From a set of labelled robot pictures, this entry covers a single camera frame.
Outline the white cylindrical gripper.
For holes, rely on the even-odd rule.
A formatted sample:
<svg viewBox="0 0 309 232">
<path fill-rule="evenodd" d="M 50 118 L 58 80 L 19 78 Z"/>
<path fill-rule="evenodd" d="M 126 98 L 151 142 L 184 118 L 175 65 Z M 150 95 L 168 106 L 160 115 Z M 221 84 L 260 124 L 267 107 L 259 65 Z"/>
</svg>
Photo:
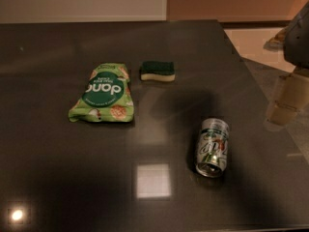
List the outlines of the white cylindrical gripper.
<svg viewBox="0 0 309 232">
<path fill-rule="evenodd" d="M 286 126 L 308 104 L 309 70 L 296 67 L 278 77 L 267 108 L 267 122 Z"/>
</svg>

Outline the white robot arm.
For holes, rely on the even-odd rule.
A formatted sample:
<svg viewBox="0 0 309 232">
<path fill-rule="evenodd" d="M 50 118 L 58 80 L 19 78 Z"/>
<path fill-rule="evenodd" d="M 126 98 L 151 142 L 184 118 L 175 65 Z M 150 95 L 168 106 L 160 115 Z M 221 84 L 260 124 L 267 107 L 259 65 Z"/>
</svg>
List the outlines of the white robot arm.
<svg viewBox="0 0 309 232">
<path fill-rule="evenodd" d="M 289 124 L 309 104 L 309 2 L 289 23 L 283 53 L 295 68 L 278 77 L 267 108 L 267 123 L 277 128 Z"/>
</svg>

